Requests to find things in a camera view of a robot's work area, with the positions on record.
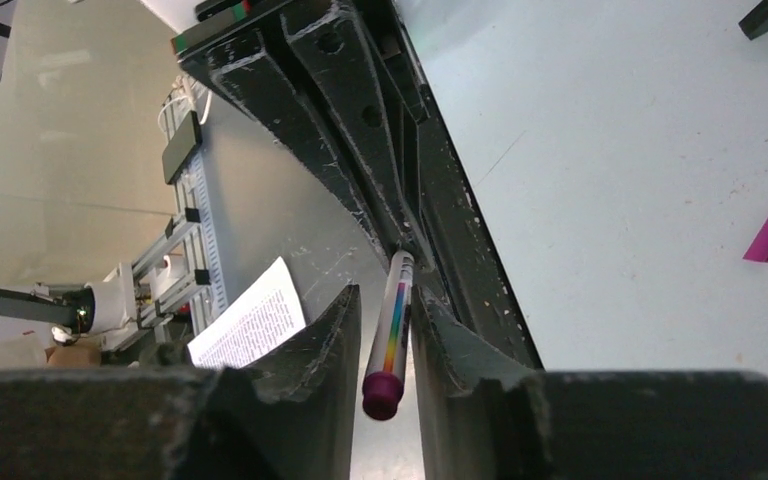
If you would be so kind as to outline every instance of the white cylinder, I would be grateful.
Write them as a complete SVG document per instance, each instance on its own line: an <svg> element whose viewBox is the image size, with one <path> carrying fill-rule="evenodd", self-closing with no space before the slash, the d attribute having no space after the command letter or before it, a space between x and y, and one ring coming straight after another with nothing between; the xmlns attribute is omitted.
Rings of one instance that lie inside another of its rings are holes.
<svg viewBox="0 0 768 480"><path fill-rule="evenodd" d="M89 333L101 333L121 328L125 323L125 292L119 282L88 283L95 300L92 328Z"/></svg>
<svg viewBox="0 0 768 480"><path fill-rule="evenodd" d="M183 255L164 255L163 268L153 268L149 272L151 298L157 299L181 277L187 274L187 262Z"/></svg>

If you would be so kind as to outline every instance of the rainbow marker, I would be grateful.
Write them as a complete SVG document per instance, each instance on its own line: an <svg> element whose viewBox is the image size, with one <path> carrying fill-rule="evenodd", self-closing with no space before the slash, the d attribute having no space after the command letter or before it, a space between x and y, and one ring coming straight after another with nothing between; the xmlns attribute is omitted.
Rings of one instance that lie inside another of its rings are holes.
<svg viewBox="0 0 768 480"><path fill-rule="evenodd" d="M363 379L363 411L375 420L393 418L405 393L412 286L413 257L404 251L396 252L390 262L378 330Z"/></svg>

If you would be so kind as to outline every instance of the white marker barrel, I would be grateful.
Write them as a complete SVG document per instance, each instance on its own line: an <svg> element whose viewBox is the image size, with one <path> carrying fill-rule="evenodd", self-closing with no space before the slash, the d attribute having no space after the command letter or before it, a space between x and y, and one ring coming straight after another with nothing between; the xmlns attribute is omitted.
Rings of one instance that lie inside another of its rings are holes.
<svg viewBox="0 0 768 480"><path fill-rule="evenodd" d="M378 330L363 379L363 411L375 420L396 415L405 392L413 256L399 251L390 262Z"/></svg>

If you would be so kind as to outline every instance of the black rectangular object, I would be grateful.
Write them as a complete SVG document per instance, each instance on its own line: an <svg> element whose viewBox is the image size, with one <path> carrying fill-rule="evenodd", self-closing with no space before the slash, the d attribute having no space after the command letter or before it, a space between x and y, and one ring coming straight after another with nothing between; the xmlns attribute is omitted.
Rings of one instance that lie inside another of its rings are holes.
<svg viewBox="0 0 768 480"><path fill-rule="evenodd" d="M199 223L201 222L201 214L199 214L197 208L185 208L184 219L188 222Z"/></svg>
<svg viewBox="0 0 768 480"><path fill-rule="evenodd" d="M217 13L238 5L240 0L208 0L196 5L196 20L203 22Z"/></svg>
<svg viewBox="0 0 768 480"><path fill-rule="evenodd" d="M768 32L768 0L763 0L738 22L743 34L755 40Z"/></svg>
<svg viewBox="0 0 768 480"><path fill-rule="evenodd" d="M163 150L163 180L172 185L203 142L196 112L190 112Z"/></svg>
<svg viewBox="0 0 768 480"><path fill-rule="evenodd" d="M196 285L210 285L210 272L207 270L195 270L193 277L196 280Z"/></svg>

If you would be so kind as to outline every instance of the black bracket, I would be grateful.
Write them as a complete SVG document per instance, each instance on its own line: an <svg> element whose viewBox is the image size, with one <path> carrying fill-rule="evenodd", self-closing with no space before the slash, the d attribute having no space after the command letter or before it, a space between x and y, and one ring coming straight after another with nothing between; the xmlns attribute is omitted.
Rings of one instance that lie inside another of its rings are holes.
<svg viewBox="0 0 768 480"><path fill-rule="evenodd" d="M417 281L464 325L541 368L393 4L263 0L211 12L172 41L181 67L295 153L382 266L411 252Z"/></svg>

